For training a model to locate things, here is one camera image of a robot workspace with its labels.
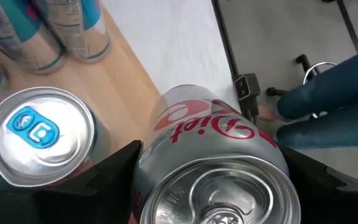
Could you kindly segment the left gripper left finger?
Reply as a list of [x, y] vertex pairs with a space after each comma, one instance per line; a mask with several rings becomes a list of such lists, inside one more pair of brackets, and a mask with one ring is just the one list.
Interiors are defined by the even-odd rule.
[[132, 141], [51, 188], [0, 190], [0, 223], [128, 223], [141, 145]]

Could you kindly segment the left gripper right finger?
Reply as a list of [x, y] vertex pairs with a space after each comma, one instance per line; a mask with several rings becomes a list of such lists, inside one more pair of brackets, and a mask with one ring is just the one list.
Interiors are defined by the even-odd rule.
[[301, 205], [302, 223], [358, 223], [358, 179], [280, 146]]

